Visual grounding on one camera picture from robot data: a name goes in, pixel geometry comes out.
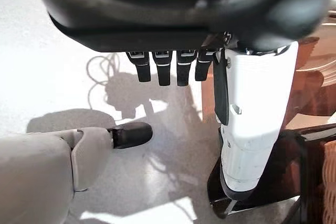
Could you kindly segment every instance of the black foot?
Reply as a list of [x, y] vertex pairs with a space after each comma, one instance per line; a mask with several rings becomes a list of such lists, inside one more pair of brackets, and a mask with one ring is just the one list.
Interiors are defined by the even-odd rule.
[[143, 122], [126, 123], [107, 129], [113, 137], [113, 147], [125, 149], [147, 143], [153, 136], [152, 127]]

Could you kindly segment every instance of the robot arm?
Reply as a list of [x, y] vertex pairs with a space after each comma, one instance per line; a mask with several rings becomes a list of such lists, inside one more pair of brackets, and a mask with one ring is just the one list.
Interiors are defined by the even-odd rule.
[[297, 42], [262, 55], [226, 49], [223, 62], [214, 64], [216, 104], [227, 101], [216, 113], [222, 124], [221, 183], [231, 199], [247, 198], [264, 171], [284, 120], [297, 52]]
[[328, 0], [44, 0], [56, 27], [100, 52], [128, 52], [139, 80], [150, 81], [153, 52], [161, 85], [170, 83], [177, 50], [178, 85], [206, 78], [226, 31], [239, 41], [214, 64], [216, 114], [222, 124], [222, 185], [232, 199], [257, 185], [284, 119], [298, 44], [325, 15]]

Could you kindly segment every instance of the tiled floor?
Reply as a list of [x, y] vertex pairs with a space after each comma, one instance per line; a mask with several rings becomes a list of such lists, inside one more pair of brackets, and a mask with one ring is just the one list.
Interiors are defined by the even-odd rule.
[[219, 155], [218, 125], [201, 120], [199, 83], [179, 88], [172, 76], [171, 86], [159, 87], [152, 64], [152, 82], [140, 84], [124, 54], [100, 54], [65, 37], [40, 0], [0, 6], [1, 136], [130, 119], [154, 129], [148, 144], [111, 153], [104, 175], [75, 196], [69, 224], [280, 223], [290, 202], [225, 221], [212, 213], [206, 182]]

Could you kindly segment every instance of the screw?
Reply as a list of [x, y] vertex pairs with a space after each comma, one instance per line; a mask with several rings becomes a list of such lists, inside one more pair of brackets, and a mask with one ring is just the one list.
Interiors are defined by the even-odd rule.
[[230, 68], [231, 67], [231, 59], [230, 57], [227, 57], [227, 65], [226, 65], [227, 68]]

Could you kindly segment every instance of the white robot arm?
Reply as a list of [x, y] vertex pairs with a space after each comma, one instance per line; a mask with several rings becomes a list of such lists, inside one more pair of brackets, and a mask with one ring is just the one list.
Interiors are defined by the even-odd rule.
[[297, 42], [263, 55], [226, 49], [214, 67], [216, 89], [218, 75], [227, 75], [227, 113], [219, 116], [221, 182], [234, 200], [248, 197], [264, 171], [284, 120], [297, 53]]

